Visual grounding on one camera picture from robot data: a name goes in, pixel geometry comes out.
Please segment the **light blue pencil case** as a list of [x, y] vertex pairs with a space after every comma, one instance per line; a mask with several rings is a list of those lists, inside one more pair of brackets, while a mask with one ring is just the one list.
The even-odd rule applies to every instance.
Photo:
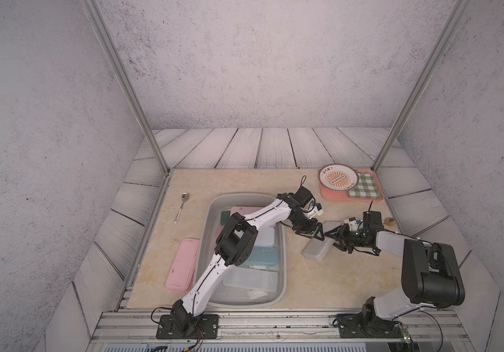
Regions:
[[265, 227], [259, 231], [254, 246], [273, 247], [275, 246], [275, 228]]

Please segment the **teal pencil case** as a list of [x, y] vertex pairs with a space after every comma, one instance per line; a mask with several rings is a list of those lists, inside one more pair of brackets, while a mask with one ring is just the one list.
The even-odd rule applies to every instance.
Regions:
[[279, 263], [278, 250], [275, 247], [255, 246], [244, 262], [249, 266], [274, 267]]

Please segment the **pink pencil case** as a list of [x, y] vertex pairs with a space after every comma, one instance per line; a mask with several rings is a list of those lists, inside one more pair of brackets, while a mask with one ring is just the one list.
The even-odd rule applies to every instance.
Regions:
[[234, 206], [231, 208], [231, 215], [238, 213], [241, 216], [247, 216], [248, 214], [253, 214], [259, 210], [261, 210], [262, 207], [253, 207], [253, 206]]

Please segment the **grey plastic storage box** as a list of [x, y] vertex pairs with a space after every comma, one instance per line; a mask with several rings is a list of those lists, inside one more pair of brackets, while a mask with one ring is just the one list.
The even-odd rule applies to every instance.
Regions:
[[286, 291], [287, 204], [263, 194], [225, 194], [209, 206], [195, 282], [211, 307], [268, 307]]

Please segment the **dark green pencil case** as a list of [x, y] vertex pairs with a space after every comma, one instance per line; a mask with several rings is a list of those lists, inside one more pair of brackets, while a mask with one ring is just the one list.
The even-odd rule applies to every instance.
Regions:
[[225, 226], [230, 219], [231, 211], [222, 211], [220, 214], [220, 225]]

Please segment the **gold spoon dark handle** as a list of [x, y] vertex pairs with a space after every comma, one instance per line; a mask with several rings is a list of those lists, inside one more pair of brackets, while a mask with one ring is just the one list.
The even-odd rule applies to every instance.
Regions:
[[382, 223], [384, 226], [387, 226], [387, 227], [395, 227], [396, 226], [396, 219], [393, 218], [393, 217], [386, 217], [384, 220], [383, 220], [383, 223]]

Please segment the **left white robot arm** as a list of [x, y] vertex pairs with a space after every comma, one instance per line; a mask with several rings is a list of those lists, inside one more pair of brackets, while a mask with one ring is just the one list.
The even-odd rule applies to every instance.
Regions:
[[320, 203], [301, 186], [294, 193], [279, 194], [273, 202], [254, 213], [231, 215], [215, 242], [215, 253], [206, 270], [190, 292], [173, 304], [173, 325], [184, 334], [196, 329], [198, 317], [205, 311], [217, 286], [231, 268], [242, 265], [250, 257], [257, 236], [264, 228], [289, 220], [296, 234], [322, 241], [322, 223], [316, 219], [321, 213]]

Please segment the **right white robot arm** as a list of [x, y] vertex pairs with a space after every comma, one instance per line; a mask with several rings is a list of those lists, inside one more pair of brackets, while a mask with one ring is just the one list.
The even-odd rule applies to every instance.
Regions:
[[384, 296], [370, 297], [360, 313], [348, 317], [368, 334], [389, 334], [396, 319], [424, 307], [446, 309], [464, 302], [454, 248], [388, 230], [378, 211], [365, 211], [358, 226], [340, 225], [323, 232], [323, 238], [331, 238], [334, 247], [349, 254], [388, 252], [402, 259], [399, 286]]

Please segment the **pink tray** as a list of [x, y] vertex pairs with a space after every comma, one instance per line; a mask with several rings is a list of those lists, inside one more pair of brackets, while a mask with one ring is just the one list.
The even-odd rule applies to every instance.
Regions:
[[[369, 169], [357, 169], [356, 172], [357, 173], [359, 173], [359, 172], [371, 172], [371, 173], [373, 173], [375, 175], [375, 173], [373, 171], [369, 170]], [[367, 200], [367, 201], [373, 201], [373, 200], [375, 200], [375, 201], [379, 201], [379, 200], [383, 200], [383, 198], [384, 198], [383, 191], [382, 191], [382, 194], [383, 194], [383, 198], [382, 199], [360, 199], [360, 198], [351, 198], [351, 197], [348, 197], [348, 195], [347, 195], [348, 191], [347, 192], [332, 191], [332, 190], [327, 189], [326, 187], [322, 186], [322, 184], [320, 184], [320, 189], [321, 189], [323, 198], [328, 199], [328, 200]]]

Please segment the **green checkered cloth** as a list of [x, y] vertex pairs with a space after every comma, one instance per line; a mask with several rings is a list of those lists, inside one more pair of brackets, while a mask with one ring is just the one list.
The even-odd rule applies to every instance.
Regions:
[[347, 195], [351, 198], [382, 199], [383, 194], [379, 182], [371, 172], [359, 172], [358, 182], [355, 187], [348, 190]]

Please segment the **round patterned plate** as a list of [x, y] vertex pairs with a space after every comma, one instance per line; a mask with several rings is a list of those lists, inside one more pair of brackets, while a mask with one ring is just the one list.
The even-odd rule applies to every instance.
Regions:
[[322, 186], [336, 192], [347, 192], [359, 182], [357, 172], [347, 165], [329, 164], [319, 170], [319, 182]]

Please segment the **silver spoon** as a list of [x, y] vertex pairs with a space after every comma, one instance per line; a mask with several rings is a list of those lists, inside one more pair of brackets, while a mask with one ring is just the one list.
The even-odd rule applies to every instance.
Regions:
[[177, 215], [174, 220], [174, 224], [177, 224], [179, 222], [182, 210], [184, 208], [184, 204], [190, 199], [190, 193], [189, 192], [183, 192], [181, 195], [181, 205], [178, 209]]

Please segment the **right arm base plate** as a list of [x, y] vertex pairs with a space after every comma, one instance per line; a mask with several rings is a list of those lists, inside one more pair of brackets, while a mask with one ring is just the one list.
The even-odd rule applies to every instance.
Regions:
[[340, 314], [332, 322], [340, 338], [401, 339], [400, 325], [394, 321], [358, 314]]

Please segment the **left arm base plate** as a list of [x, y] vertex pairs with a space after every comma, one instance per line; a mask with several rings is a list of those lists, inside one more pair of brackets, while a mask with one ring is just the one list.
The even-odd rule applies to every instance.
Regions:
[[215, 340], [218, 338], [219, 315], [201, 315], [178, 326], [172, 315], [160, 317], [158, 340]]

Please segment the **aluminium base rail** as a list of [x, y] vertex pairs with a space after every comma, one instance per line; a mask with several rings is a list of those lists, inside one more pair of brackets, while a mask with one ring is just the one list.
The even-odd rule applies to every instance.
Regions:
[[[109, 344], [157, 345], [163, 309], [121, 309], [105, 312], [96, 324], [88, 351]], [[218, 343], [339, 343], [339, 309], [215, 310]], [[453, 311], [416, 311], [395, 324], [415, 343], [431, 343], [434, 351], [474, 351], [462, 323]]]

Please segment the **right aluminium frame post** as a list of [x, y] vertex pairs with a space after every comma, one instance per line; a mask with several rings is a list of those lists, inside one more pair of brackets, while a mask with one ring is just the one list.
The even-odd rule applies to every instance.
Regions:
[[389, 152], [393, 148], [394, 142], [399, 137], [404, 126], [407, 124], [407, 121], [409, 120], [414, 108], [417, 106], [420, 97], [422, 96], [428, 83], [432, 79], [436, 66], [439, 64], [443, 55], [448, 50], [449, 45], [455, 34], [457, 33], [461, 22], [463, 22], [464, 16], [466, 16], [471, 3], [472, 2], [470, 0], [458, 0], [455, 2], [454, 8], [451, 14], [448, 16], [445, 26], [440, 32], [435, 44], [432, 46], [432, 50], [430, 51], [422, 70], [415, 80], [415, 84], [413, 85], [410, 94], [407, 96], [406, 101], [401, 107], [400, 112], [398, 113], [391, 129], [389, 130], [388, 136], [385, 139], [385, 143], [382, 146], [381, 151], [379, 151], [375, 162], [371, 166], [372, 171], [377, 172], [381, 167], [384, 166], [385, 160], [388, 157]]

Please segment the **aluminium frame post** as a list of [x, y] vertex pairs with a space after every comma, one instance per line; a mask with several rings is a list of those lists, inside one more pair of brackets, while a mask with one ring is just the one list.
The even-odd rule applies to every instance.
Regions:
[[105, 25], [104, 19], [99, 11], [96, 1], [83, 0], [81, 1], [86, 15], [91, 23], [91, 26], [97, 36], [97, 39], [107, 57], [115, 77], [121, 87], [122, 92], [130, 104], [130, 108], [143, 132], [146, 141], [149, 143], [150, 150], [154, 157], [157, 159], [159, 166], [164, 173], [168, 174], [170, 168], [168, 167], [165, 158], [163, 157], [159, 145], [156, 141], [155, 135], [150, 128], [149, 121], [143, 111], [142, 105], [134, 91], [133, 85], [127, 75], [127, 72], [118, 55], [118, 51], [113, 43], [113, 39]]
[[455, 34], [457, 33], [461, 22], [463, 22], [464, 16], [466, 16], [471, 3], [472, 2], [470, 0], [458, 0], [455, 2], [454, 8], [451, 14], [448, 16], [445, 26], [440, 32], [435, 44], [432, 46], [432, 50], [430, 51], [422, 70], [415, 80], [415, 84], [413, 85], [410, 94], [407, 96], [406, 101], [401, 107], [400, 112], [398, 113], [391, 129], [389, 130], [388, 136], [385, 139], [385, 143], [382, 146], [381, 151], [379, 151], [375, 162], [371, 166], [372, 171], [377, 172], [381, 167], [384, 166], [385, 160], [388, 157], [389, 152], [393, 148], [394, 142], [399, 137], [404, 126], [407, 124], [407, 121], [409, 120], [414, 108], [417, 106], [420, 97], [422, 96], [428, 83], [432, 79], [436, 66], [439, 64], [443, 55], [448, 50], [449, 45]]

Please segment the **left aluminium frame post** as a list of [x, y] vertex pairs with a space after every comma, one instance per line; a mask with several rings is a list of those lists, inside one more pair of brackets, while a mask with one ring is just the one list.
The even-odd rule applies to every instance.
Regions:
[[143, 132], [146, 141], [149, 143], [150, 150], [154, 157], [157, 159], [159, 166], [164, 173], [168, 174], [170, 168], [168, 167], [165, 158], [163, 157], [159, 145], [156, 141], [155, 135], [150, 128], [149, 121], [143, 111], [142, 105], [134, 91], [133, 85], [127, 75], [127, 72], [118, 55], [118, 51], [113, 43], [113, 39], [105, 25], [104, 19], [99, 11], [96, 1], [83, 0], [81, 1], [86, 15], [91, 23], [91, 26], [97, 36], [97, 39], [107, 57], [115, 77], [121, 87], [122, 92], [130, 104], [130, 108]]

